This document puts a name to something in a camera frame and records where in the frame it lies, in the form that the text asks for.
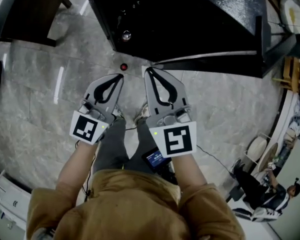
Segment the gray tile floor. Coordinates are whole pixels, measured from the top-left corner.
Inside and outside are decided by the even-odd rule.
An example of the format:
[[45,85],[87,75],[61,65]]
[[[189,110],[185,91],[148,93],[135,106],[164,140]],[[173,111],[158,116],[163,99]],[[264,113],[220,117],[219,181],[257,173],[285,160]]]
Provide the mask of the gray tile floor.
[[[127,128],[134,126],[133,118],[146,100],[141,66],[149,65],[148,61],[114,52],[90,6],[82,10],[85,0],[71,1],[71,9],[60,8],[49,33],[50,38],[58,39],[56,48],[0,42],[0,60],[7,56],[0,86],[0,170],[6,169],[31,188],[55,186],[74,151],[75,140],[69,137],[72,113],[89,83],[121,73],[122,62],[129,65],[118,102]],[[279,22],[267,5],[269,20]],[[258,133],[270,131],[282,96],[282,90],[271,81],[272,73],[264,79],[210,72],[171,73],[187,88],[197,120],[198,144],[225,166],[242,157]],[[126,132],[125,144],[132,155],[138,145],[135,130]],[[222,189],[229,180],[227,171],[200,150],[194,156],[208,181]]]

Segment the small screen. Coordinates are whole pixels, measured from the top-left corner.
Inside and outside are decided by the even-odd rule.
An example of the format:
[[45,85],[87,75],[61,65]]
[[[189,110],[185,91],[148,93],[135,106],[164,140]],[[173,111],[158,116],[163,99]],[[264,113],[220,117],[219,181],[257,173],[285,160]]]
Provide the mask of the small screen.
[[162,154],[160,153],[160,151],[156,151],[153,154],[149,155],[146,157],[146,159],[150,162],[150,164],[153,167],[157,167],[158,165],[160,165],[163,161],[165,161],[168,158],[164,158],[162,156]]

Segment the person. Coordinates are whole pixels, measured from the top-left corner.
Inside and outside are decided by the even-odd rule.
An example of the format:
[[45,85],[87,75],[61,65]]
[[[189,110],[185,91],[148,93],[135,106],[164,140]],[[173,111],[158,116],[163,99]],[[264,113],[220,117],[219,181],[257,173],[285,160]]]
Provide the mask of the person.
[[148,115],[145,106],[135,119],[139,144],[131,159],[124,145],[126,121],[117,115],[96,155],[87,202],[76,206],[98,144],[80,142],[55,189],[32,191],[28,240],[245,238],[234,213],[216,186],[207,183],[191,154],[172,158],[179,186],[146,165],[142,154],[156,147],[146,124]]
[[251,174],[243,171],[244,164],[241,163],[241,159],[232,166],[230,172],[239,183],[239,187],[243,189],[246,197],[244,201],[248,202],[252,209],[257,207],[270,208],[275,210],[282,209],[288,206],[289,200],[295,198],[300,193],[300,184],[295,182],[294,185],[285,189],[280,185],[271,169],[269,169],[268,175],[271,184],[270,192],[266,192],[268,189],[260,184],[260,182]]

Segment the white appliance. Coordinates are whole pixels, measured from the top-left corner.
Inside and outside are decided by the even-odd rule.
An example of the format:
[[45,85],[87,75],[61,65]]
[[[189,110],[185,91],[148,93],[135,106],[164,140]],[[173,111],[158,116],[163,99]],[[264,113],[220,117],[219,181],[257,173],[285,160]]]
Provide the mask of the white appliance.
[[0,212],[12,224],[26,231],[31,194],[19,188],[0,174]]

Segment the wooden chair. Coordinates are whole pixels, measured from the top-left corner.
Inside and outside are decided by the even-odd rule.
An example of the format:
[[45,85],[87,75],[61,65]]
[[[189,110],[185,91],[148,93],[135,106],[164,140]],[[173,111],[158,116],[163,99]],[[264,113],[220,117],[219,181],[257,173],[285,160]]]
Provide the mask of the wooden chair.
[[300,91],[300,61],[296,57],[285,57],[283,79],[272,78],[281,83],[282,88],[289,89],[294,93]]

